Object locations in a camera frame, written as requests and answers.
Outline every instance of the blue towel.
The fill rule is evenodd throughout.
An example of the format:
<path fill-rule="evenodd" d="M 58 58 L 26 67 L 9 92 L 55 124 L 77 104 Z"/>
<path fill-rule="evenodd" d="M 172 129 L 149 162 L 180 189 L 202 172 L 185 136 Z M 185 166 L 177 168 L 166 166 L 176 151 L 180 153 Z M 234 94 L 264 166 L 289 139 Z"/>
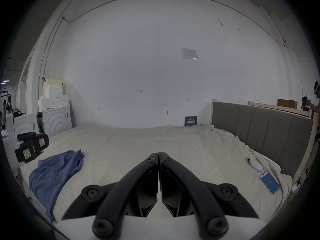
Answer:
<path fill-rule="evenodd" d="M 30 191 L 46 208 L 50 221 L 54 221 L 54 205 L 68 179 L 76 174 L 83 165 L 84 155 L 81 150 L 57 154 L 38 161 L 38 168 L 29 177 Z"/>

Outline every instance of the bed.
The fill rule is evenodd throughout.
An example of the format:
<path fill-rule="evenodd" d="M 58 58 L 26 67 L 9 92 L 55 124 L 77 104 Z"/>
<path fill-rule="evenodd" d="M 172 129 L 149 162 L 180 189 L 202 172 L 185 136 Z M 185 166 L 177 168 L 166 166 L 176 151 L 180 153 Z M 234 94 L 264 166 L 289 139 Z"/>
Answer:
<path fill-rule="evenodd" d="M 310 154 L 318 114 L 312 119 L 282 110 L 213 100 L 211 118 L 211 125 L 191 127 L 75 127 L 51 137 L 43 154 L 21 167 L 22 175 L 28 182 L 39 159 L 82 150 L 83 167 L 64 185 L 54 206 L 55 220 L 59 222 L 85 186 L 117 182 L 151 153 L 163 151 L 202 181 L 235 185 L 259 218 L 269 222 L 286 201 L 305 165 L 306 154 Z M 272 195 L 263 185 L 261 173 L 247 162 L 252 153 L 281 185 L 281 191 Z M 157 212 L 152 210 L 149 215 L 170 217 L 161 212 L 160 206 L 166 209 L 158 202 L 153 208 Z"/>

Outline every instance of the phone screen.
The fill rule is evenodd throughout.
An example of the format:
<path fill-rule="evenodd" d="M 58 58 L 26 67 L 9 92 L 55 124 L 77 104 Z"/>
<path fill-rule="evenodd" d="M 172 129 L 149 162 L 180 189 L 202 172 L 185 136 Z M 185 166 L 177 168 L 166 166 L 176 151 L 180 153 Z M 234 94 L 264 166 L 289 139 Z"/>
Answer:
<path fill-rule="evenodd" d="M 260 175 L 260 179 L 269 189 L 271 194 L 275 194 L 280 189 L 280 185 L 278 184 L 278 182 L 276 182 L 276 180 L 268 172 Z"/>

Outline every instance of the blue sign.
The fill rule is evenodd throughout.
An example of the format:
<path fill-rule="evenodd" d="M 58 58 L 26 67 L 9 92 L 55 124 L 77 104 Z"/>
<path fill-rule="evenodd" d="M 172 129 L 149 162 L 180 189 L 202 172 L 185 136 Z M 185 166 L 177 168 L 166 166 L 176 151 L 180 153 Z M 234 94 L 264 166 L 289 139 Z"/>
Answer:
<path fill-rule="evenodd" d="M 185 116 L 184 117 L 184 126 L 196 126 L 198 124 L 197 116 Z"/>

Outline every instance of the bed headboard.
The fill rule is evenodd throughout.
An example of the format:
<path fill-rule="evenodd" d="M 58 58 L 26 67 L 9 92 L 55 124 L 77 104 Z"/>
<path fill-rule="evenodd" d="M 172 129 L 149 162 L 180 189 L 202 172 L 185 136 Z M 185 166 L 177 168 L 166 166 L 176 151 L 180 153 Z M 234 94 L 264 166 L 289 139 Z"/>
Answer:
<path fill-rule="evenodd" d="M 276 162 L 296 183 L 310 155 L 318 126 L 313 119 L 274 108 L 212 100 L 212 124 L 237 135 Z"/>

